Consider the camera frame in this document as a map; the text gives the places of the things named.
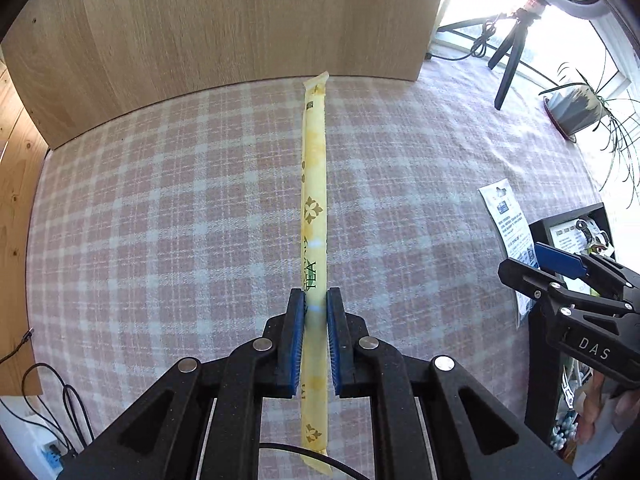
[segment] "spider plant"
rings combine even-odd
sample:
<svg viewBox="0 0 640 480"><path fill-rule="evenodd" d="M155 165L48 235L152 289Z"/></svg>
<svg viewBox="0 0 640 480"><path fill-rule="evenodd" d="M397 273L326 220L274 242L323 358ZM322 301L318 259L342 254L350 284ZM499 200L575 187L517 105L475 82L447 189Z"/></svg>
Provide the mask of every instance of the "spider plant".
<svg viewBox="0 0 640 480"><path fill-rule="evenodd" d="M558 67L558 75L560 76L561 83L564 80L570 79L569 78L570 68L571 67L567 62L562 63L562 65ZM636 151L636 146L635 146L636 140L638 140L640 136L636 136L636 138L633 139L631 136L631 133L625 126L625 123L631 120L634 123L634 127L632 128L632 131L634 131L636 126L640 126L640 123L638 123L638 121L633 117L633 114L631 114L631 116L621 121L616 116L616 113L612 111L611 105L610 105L614 101L626 100L634 103L639 103L640 101L637 101L631 98L605 99L600 95L600 91L602 90L602 86L601 86L602 79L603 79L602 76L600 77L600 82L594 89L594 87L591 86L591 84L580 73L579 70L575 70L575 72L578 74L579 78L581 79L580 81L569 81L566 83L559 84L558 86L555 86L553 88L549 88L548 90L540 92L539 95L547 94L550 92L556 92L556 91L563 90L565 88L570 88L570 87L582 87L584 89L584 91L582 91L582 94L588 94L590 97L597 99L598 106L596 106L596 108L599 109L599 111L597 112L598 118L597 118L597 121L594 120L593 122L591 122L591 124L595 123L595 127L593 128L593 131L596 131L600 126L603 126L604 129L608 131L609 135L607 138L607 145L604 148L602 148L601 151L603 152L608 151L611 154L609 171L607 172L607 176L604 179L604 183L600 187L600 191L602 191L602 189L606 186L607 182L609 181L609 178L612 175L612 170L617 161L618 170L620 170L620 168L626 169L626 176L623 182L631 181L632 183L631 200L629 201L629 204L626 206L626 208L631 207L634 199L636 199L636 201L638 201L638 203L640 204L640 197L638 195L638 187L640 187L640 158L638 157L638 152ZM581 91L576 89L575 94L578 94L579 92ZM569 96L569 98L572 98L573 100L575 100L575 96Z"/></svg>

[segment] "pink and white plaid fabric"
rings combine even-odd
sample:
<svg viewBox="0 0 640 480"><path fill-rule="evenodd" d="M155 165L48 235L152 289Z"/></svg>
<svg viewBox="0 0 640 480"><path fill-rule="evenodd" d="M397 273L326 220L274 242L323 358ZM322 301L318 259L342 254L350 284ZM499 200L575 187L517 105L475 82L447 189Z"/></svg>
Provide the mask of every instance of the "pink and white plaid fabric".
<svg viewBox="0 0 640 480"><path fill-rule="evenodd" d="M476 59L415 83L327 87L331 286L405 354L446 352L524 414L527 329L497 277L504 248L478 187L508 177L529 222L599 200L578 149L519 81ZM110 121L47 157L28 246L38 360L97 432L183 356L258 336L300 286L301 79L215 88ZM60 389L41 373L62 417ZM297 444L297 400L267 400L266 440ZM373 477L369 405L330 402L329 453ZM318 478L263 451L262 479Z"/></svg>

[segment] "wooden board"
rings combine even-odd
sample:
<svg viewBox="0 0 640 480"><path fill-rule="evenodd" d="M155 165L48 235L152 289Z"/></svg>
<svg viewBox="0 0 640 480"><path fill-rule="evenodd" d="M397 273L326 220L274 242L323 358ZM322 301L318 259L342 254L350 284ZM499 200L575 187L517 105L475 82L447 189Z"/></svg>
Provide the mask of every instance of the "wooden board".
<svg viewBox="0 0 640 480"><path fill-rule="evenodd" d="M0 124L12 124L9 135L0 137L1 146L6 146L0 160L0 356L4 356L30 328L25 276L27 236L47 144L21 104L16 114L13 86L9 84L0 94L4 94L0 99ZM29 342L0 365L0 396L20 395L22 375L33 364ZM37 372L28 375L25 391L28 395L42 393Z"/></svg>
<svg viewBox="0 0 640 480"><path fill-rule="evenodd" d="M53 148L131 110L266 78L415 80L440 0L30 0L2 41Z"/></svg>

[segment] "tripod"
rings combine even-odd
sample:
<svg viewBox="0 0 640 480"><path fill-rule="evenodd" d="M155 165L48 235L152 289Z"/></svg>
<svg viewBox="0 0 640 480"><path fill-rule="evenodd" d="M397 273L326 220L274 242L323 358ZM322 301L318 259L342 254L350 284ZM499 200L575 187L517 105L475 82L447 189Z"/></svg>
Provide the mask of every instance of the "tripod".
<svg viewBox="0 0 640 480"><path fill-rule="evenodd" d="M502 76L502 81L500 82L500 87L498 88L498 93L494 99L494 106L496 110L500 110L502 108L502 103L504 102L504 98L511 87L511 82L513 81L513 76L516 73L516 69L518 67L518 63L520 63L520 57L522 56L522 52L524 51L524 44L527 40L527 33L529 31L529 26L540 18L542 11L548 3L545 0L529 0L523 7L517 9L513 14L507 16L505 14L498 14L497 16L490 16L488 18L476 18L474 20L465 20L464 22L456 22L451 23L450 25L444 25L443 27L438 28L438 32L452 32L453 34L457 34L462 36L463 38L467 38L469 40L474 40L471 36L463 34L458 29L464 27L472 27L474 25L482 25L482 35L474 41L474 45L471 48L471 52L468 56L473 57L484 57L486 53L486 42L489 38L495 34L495 23L498 20L503 20L505 18L514 18L516 20L515 25L511 29L510 33L504 38L504 41L500 44L500 46L496 49L493 56L488 62L488 66L491 70L498 64L498 62L507 55L509 49L511 49L511 53L508 54L509 61L507 62L507 67L504 70L504 75Z"/></svg>

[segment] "silver screw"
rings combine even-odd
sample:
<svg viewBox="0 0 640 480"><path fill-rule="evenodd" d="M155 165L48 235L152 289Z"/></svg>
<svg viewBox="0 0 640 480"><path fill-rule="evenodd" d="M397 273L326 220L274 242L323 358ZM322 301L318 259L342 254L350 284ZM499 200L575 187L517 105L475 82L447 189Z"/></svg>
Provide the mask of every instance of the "silver screw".
<svg viewBox="0 0 640 480"><path fill-rule="evenodd" d="M183 374L193 372L198 367L198 362L193 357L185 357L178 362L178 370Z"/></svg>
<svg viewBox="0 0 640 480"><path fill-rule="evenodd" d="M453 367L456 365L453 359L446 355L436 357L434 364L438 370L442 370L443 372L453 370Z"/></svg>
<svg viewBox="0 0 640 480"><path fill-rule="evenodd" d="M273 346L271 339L267 339L266 337L259 337L254 341L254 350L258 352L264 352L270 349Z"/></svg>
<svg viewBox="0 0 640 480"><path fill-rule="evenodd" d="M360 340L358 341L358 344L360 345L361 348L364 348L365 350L373 350L374 348L378 348L380 341L378 341L373 336L366 335L360 338Z"/></svg>

